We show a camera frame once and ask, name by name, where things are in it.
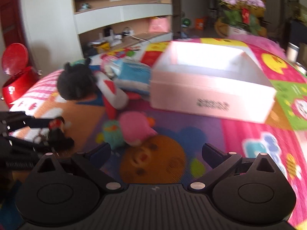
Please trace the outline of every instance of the pink box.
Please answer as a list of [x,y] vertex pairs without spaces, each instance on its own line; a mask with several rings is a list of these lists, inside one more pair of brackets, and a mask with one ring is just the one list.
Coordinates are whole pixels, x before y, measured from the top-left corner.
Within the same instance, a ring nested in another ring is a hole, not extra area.
[[152,69],[156,109],[264,123],[276,90],[243,50],[171,42]]

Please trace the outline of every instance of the green ball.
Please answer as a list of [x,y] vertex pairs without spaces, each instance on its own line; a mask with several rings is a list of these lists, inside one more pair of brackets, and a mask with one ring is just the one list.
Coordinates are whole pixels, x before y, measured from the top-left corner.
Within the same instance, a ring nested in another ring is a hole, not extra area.
[[188,18],[183,18],[182,19],[182,25],[185,25],[185,26],[190,26],[191,25],[191,20],[188,19]]

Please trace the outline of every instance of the blue package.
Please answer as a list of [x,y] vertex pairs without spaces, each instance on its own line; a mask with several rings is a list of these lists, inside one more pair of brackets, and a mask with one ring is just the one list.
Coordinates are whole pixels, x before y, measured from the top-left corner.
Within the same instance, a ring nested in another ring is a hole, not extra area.
[[143,64],[123,63],[115,84],[127,91],[149,95],[151,68]]

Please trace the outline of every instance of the pink cloth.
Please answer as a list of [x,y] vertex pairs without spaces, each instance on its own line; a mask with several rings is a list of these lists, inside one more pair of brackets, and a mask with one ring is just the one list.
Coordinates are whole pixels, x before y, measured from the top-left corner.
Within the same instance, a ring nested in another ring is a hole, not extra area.
[[257,47],[261,47],[264,50],[267,50],[277,56],[279,56],[282,59],[286,59],[286,55],[284,50],[279,46],[279,44],[275,43],[274,41],[271,41],[267,38],[261,37],[261,36],[255,36],[255,35],[230,35],[228,36],[228,39],[231,40],[238,40],[243,41],[248,44],[255,45]]

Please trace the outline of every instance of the potted plant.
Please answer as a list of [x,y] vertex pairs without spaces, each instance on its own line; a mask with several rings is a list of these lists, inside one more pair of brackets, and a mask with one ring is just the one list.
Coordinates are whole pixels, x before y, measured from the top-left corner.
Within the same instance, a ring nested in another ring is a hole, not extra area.
[[263,17],[265,4],[261,0],[219,0],[225,10],[223,22],[228,24],[228,35],[258,35],[261,29],[257,17]]

